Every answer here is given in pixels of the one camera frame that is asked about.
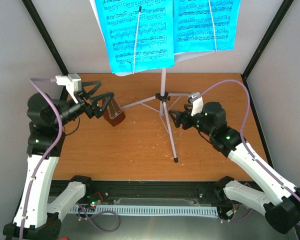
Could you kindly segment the clear acrylic metronome cover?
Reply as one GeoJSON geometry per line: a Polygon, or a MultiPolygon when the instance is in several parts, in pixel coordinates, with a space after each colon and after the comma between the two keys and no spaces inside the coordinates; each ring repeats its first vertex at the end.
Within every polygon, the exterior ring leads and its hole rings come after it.
{"type": "Polygon", "coordinates": [[[107,108],[108,108],[108,115],[111,120],[115,119],[123,112],[121,106],[114,98],[109,102],[107,108]]]}

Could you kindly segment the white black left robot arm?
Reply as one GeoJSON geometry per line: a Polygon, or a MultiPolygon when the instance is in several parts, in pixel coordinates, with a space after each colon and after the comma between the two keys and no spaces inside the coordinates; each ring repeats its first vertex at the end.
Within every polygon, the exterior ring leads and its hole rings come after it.
{"type": "Polygon", "coordinates": [[[79,200],[86,202],[93,198],[92,179],[76,175],[52,203],[48,202],[52,177],[66,138],[64,125],[81,114],[100,118],[115,96],[113,92],[94,95],[102,84],[94,81],[90,91],[85,91],[88,83],[76,83],[71,100],[52,99],[37,82],[38,78],[30,80],[37,93],[27,102],[30,119],[27,175],[15,216],[3,227],[7,239],[56,240],[71,208],[79,200]]]}

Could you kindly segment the blue sheet music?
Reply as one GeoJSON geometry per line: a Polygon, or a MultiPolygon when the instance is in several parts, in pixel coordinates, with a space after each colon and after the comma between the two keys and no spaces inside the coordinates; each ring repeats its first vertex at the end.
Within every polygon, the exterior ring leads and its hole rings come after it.
{"type": "Polygon", "coordinates": [[[232,51],[240,5],[240,0],[175,0],[174,52],[232,51]]]}
{"type": "Polygon", "coordinates": [[[97,0],[95,6],[112,73],[174,66],[173,1],[97,0]]]}

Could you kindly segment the white tripod music stand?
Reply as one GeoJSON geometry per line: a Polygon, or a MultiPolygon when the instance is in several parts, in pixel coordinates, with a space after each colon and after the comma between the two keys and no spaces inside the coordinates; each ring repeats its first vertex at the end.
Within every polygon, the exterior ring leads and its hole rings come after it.
{"type": "Polygon", "coordinates": [[[127,109],[129,107],[133,107],[133,106],[137,106],[137,105],[143,105],[147,108],[150,108],[152,110],[154,110],[155,112],[158,112],[158,115],[163,123],[163,126],[165,127],[166,131],[168,132],[169,135],[169,139],[170,139],[170,144],[171,144],[171,148],[172,148],[172,154],[173,154],[173,160],[175,163],[178,163],[179,159],[177,156],[177,150],[176,150],[176,146],[175,146],[175,141],[174,141],[174,137],[173,137],[173,131],[172,131],[172,127],[171,127],[171,123],[170,123],[170,118],[169,118],[169,113],[168,113],[168,106],[167,106],[167,101],[170,100],[171,97],[177,97],[177,99],[175,100],[175,102],[171,105],[173,106],[175,103],[178,102],[178,100],[180,99],[180,97],[184,97],[187,96],[188,93],[168,93],[166,92],[166,77],[167,77],[167,70],[165,68],[163,68],[161,70],[161,78],[160,78],[160,92],[156,93],[154,96],[127,104],[122,106],[122,109],[127,109]],[[160,104],[159,104],[159,110],[150,107],[149,105],[146,104],[146,102],[149,102],[151,100],[157,99],[159,100],[160,104]]]}

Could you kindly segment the brown wooden metronome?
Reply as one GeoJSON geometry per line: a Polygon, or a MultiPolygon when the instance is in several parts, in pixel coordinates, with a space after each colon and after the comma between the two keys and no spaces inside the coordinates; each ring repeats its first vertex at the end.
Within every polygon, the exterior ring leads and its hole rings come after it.
{"type": "Polygon", "coordinates": [[[116,99],[113,98],[109,102],[103,117],[108,123],[115,127],[125,120],[126,115],[116,99]]]}

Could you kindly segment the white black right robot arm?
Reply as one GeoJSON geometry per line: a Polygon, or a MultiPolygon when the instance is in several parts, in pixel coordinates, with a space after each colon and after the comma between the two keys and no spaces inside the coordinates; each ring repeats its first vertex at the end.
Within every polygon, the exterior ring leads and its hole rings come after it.
{"type": "Polygon", "coordinates": [[[209,136],[213,148],[241,167],[261,188],[253,189],[227,176],[221,179],[221,196],[259,212],[281,234],[296,226],[300,222],[300,186],[270,167],[237,130],[227,125],[220,103],[208,102],[197,113],[188,105],[184,108],[168,112],[175,127],[193,127],[209,136]]]}

